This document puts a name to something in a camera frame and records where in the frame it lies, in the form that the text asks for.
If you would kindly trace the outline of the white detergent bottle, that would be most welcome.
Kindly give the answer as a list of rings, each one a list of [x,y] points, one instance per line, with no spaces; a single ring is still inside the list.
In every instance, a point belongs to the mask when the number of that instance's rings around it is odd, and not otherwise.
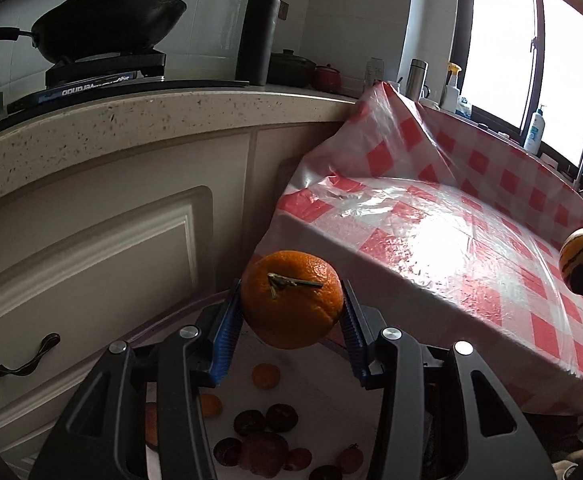
[[[545,129],[545,119],[543,106],[540,105],[538,109],[532,114],[531,122],[526,134],[525,142],[523,142],[523,149],[534,156],[540,153],[542,136]]]

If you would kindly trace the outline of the large orange mandarin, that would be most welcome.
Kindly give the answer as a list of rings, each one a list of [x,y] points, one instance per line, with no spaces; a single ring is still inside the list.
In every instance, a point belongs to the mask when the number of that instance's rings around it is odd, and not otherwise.
[[[241,284],[244,318],[271,347],[316,344],[337,324],[343,291],[325,260],[296,250],[272,252],[247,266]]]

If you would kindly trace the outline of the dark water chestnut rough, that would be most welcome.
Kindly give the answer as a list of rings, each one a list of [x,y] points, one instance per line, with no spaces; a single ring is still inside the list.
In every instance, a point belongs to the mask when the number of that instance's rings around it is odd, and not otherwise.
[[[258,436],[267,429],[266,416],[259,410],[242,411],[235,416],[233,429],[241,439]]]

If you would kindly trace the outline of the dark water chestnut sprouted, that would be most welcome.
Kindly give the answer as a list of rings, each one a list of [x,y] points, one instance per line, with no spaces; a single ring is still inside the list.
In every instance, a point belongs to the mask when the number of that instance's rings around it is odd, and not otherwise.
[[[243,442],[240,439],[229,437],[220,440],[214,445],[214,458],[223,467],[237,467],[241,461]]]

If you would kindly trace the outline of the small orange mandarin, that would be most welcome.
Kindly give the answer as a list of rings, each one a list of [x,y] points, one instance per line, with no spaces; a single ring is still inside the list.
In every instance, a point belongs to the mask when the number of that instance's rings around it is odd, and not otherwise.
[[[271,363],[260,363],[252,369],[252,383],[260,390],[276,388],[281,377],[281,370]]]

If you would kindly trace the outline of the black wok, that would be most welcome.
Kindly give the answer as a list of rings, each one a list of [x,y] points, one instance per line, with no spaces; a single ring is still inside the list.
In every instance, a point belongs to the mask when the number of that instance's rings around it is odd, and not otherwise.
[[[0,27],[0,41],[29,37],[53,64],[105,54],[145,54],[171,32],[183,0],[65,0],[29,30]]]

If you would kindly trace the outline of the dark red round tomato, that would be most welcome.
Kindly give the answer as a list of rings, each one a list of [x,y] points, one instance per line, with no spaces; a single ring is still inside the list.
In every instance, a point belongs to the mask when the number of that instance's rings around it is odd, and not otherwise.
[[[342,474],[355,474],[364,463],[364,454],[357,444],[350,444],[335,458],[334,465]]]

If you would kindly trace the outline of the yellow striped pepino melon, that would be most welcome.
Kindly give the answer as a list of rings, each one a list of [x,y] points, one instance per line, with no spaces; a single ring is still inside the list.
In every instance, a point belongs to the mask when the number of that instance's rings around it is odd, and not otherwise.
[[[583,266],[583,228],[571,233],[559,251],[559,270],[564,283],[571,287],[573,271]]]

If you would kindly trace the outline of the wall power socket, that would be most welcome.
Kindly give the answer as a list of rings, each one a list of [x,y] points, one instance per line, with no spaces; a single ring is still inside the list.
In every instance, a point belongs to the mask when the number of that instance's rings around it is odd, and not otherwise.
[[[385,79],[385,65],[381,58],[370,58],[365,66],[364,88],[373,88]]]

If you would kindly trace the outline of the dark red apple with stem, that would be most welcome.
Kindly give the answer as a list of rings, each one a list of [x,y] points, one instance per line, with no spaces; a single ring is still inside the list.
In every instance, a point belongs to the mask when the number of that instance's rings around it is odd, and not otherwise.
[[[264,432],[243,442],[238,466],[256,476],[272,479],[283,469],[289,450],[285,438]]]

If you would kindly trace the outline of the dark clay pot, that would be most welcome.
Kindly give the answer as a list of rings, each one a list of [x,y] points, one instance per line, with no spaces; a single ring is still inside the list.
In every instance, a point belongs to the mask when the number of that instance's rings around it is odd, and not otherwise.
[[[316,64],[308,58],[284,49],[272,53],[268,69],[267,83],[275,86],[308,88],[312,82]]]

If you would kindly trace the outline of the white fruit tray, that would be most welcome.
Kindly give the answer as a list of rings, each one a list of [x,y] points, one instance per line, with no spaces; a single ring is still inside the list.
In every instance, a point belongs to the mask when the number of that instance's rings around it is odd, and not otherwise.
[[[252,369],[260,363],[276,365],[281,381],[272,390],[252,383]],[[369,471],[379,419],[381,392],[367,391],[352,374],[339,344],[321,341],[299,350],[278,350],[264,344],[247,326],[242,327],[228,374],[218,387],[203,388],[223,403],[223,413],[205,422],[209,446],[233,437],[233,420],[246,410],[267,411],[276,403],[290,404],[298,425],[284,438],[291,448],[308,448],[311,465],[301,471],[281,471],[280,479],[307,479],[314,468],[334,462],[350,444],[360,446],[364,463],[351,479],[364,479]]]

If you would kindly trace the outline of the red oval tomato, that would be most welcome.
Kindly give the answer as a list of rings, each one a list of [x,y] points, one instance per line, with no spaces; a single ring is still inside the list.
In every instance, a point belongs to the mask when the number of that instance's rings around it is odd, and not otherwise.
[[[313,460],[313,455],[308,448],[292,448],[287,453],[283,469],[285,471],[301,471],[307,469]]]

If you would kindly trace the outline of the red small pot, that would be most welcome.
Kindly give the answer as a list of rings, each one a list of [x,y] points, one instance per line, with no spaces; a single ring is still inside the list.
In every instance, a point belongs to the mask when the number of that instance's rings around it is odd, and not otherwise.
[[[316,66],[312,84],[316,90],[337,93],[341,87],[340,72],[329,64]]]

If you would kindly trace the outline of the dark water chestnut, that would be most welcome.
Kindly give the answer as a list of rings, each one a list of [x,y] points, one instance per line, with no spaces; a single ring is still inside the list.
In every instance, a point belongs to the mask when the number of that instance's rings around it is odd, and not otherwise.
[[[264,415],[267,430],[275,434],[286,434],[298,425],[299,416],[297,411],[290,405],[276,403],[267,409]]]

